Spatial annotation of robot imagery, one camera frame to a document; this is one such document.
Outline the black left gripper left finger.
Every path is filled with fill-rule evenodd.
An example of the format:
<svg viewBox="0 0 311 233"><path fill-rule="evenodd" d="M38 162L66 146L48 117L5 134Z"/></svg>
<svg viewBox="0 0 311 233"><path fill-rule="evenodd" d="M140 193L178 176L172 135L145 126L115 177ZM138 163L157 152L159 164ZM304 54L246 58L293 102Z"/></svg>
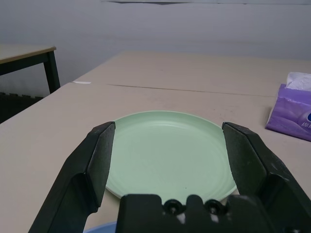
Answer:
<svg viewBox="0 0 311 233"><path fill-rule="evenodd" d="M31 233L81 233L98 211L110 170L113 121L94 127L64 162Z"/></svg>

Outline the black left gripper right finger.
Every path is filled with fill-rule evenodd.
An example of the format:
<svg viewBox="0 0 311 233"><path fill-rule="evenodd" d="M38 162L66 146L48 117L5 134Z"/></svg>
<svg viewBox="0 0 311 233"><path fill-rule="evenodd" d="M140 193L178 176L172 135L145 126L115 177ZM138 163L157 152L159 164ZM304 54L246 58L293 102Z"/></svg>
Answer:
<svg viewBox="0 0 311 233"><path fill-rule="evenodd" d="M311 231L311 200L258 134L222 124L231 173L241 195L256 196L278 233Z"/></svg>

